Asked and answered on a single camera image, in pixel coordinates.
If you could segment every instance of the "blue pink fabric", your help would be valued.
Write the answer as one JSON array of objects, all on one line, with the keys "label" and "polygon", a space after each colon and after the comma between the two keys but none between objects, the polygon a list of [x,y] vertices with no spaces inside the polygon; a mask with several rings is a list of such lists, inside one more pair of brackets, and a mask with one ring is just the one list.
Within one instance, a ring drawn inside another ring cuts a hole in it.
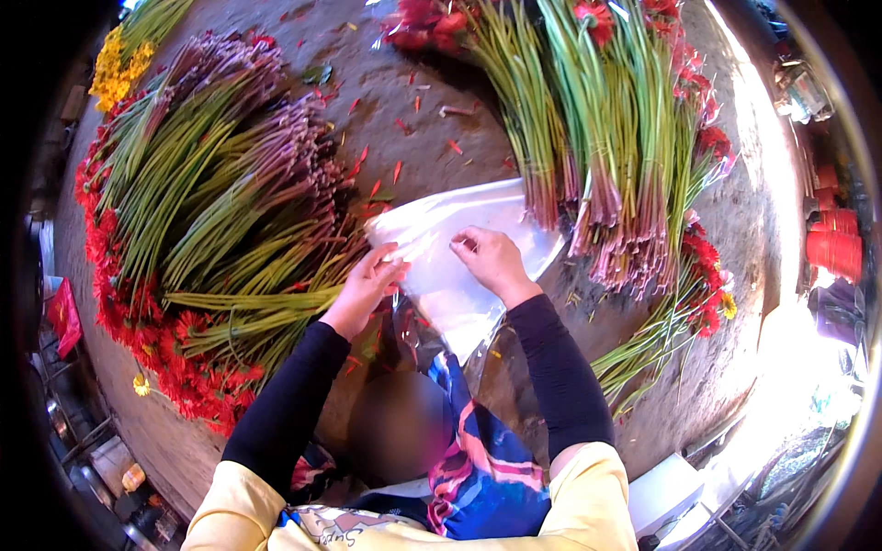
[{"label": "blue pink fabric", "polygon": [[523,442],[472,399],[456,356],[441,353],[429,377],[450,399],[456,437],[429,471],[430,528],[454,540],[535,536],[551,508]]}]

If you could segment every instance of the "ground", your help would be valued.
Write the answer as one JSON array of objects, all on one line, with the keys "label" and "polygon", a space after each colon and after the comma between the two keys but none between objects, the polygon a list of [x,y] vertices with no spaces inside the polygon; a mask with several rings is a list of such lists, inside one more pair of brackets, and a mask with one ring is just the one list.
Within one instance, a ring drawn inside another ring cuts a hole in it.
[{"label": "ground", "polygon": [[[281,20],[284,13],[288,16]],[[361,0],[196,0],[162,45],[157,63],[167,63],[193,34],[251,27],[262,28],[277,39],[294,73],[318,63],[333,66],[333,77],[342,86],[340,97],[329,103],[326,116],[338,132],[346,132],[340,157],[352,164],[370,144],[369,160],[358,176],[362,192],[370,192],[377,179],[383,181],[384,188],[391,188],[392,168],[398,160],[403,169],[394,188],[396,204],[514,175],[503,163],[510,149],[491,109],[479,107],[471,118],[437,115],[445,104],[471,108],[476,100],[491,103],[492,98],[482,92],[480,75],[459,66],[433,69],[388,48],[373,50],[370,45],[377,38],[377,29]],[[695,205],[710,241],[721,252],[724,267],[736,275],[738,314],[713,338],[692,349],[682,381],[677,381],[673,364],[617,422],[617,448],[632,480],[700,437],[740,405],[762,369],[751,361],[762,317],[793,294],[802,249],[796,214],[802,191],[793,168],[802,157],[789,126],[775,116],[765,94],[761,81],[769,74],[765,60],[754,59],[754,69],[747,54],[698,0],[690,0],[684,7],[684,27],[691,43],[707,55],[705,74],[716,75],[717,100],[722,104],[718,124],[741,151],[729,178],[705,190]],[[415,74],[415,85],[430,89],[408,86],[411,73]],[[298,93],[308,91],[295,89]],[[418,113],[416,95],[422,100]],[[358,107],[347,115],[356,98],[360,98]],[[414,132],[405,136],[396,118]],[[200,421],[182,419],[162,396],[135,396],[131,380],[138,366],[93,324],[93,267],[84,258],[83,213],[73,201],[71,186],[75,164],[99,122],[98,114],[90,109],[72,148],[57,211],[56,268],[73,284],[86,348],[114,410],[120,435],[154,486],[185,516],[191,516],[211,483],[224,439]],[[462,156],[451,149],[448,139],[456,140]],[[581,275],[583,266],[564,261],[559,258],[541,283],[592,360],[639,327],[651,299],[634,304],[626,297],[612,297],[598,303],[602,289],[586,283]],[[567,304],[573,291],[581,301]],[[510,333],[501,335],[497,349],[501,360],[485,354],[485,363],[467,366],[470,385],[477,390],[479,401],[522,435],[547,466],[545,428],[524,355]],[[343,450],[348,407],[367,375],[367,369],[356,369],[349,376],[338,377],[334,384],[317,429],[319,439],[333,451]]]}]

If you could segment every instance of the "person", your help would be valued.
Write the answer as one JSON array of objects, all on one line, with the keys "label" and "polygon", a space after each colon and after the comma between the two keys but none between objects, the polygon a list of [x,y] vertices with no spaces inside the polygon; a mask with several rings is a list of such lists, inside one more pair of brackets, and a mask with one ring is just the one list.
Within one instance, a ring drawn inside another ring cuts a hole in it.
[{"label": "person", "polygon": [[390,512],[285,503],[282,496],[350,341],[407,273],[408,265],[400,260],[382,261],[397,249],[387,243],[353,268],[337,301],[307,329],[236,426],[183,549],[637,548],[609,409],[550,299],[529,279],[517,246],[506,235],[467,227],[450,246],[501,299],[527,356],[551,459],[551,508],[538,535],[450,540]]}]

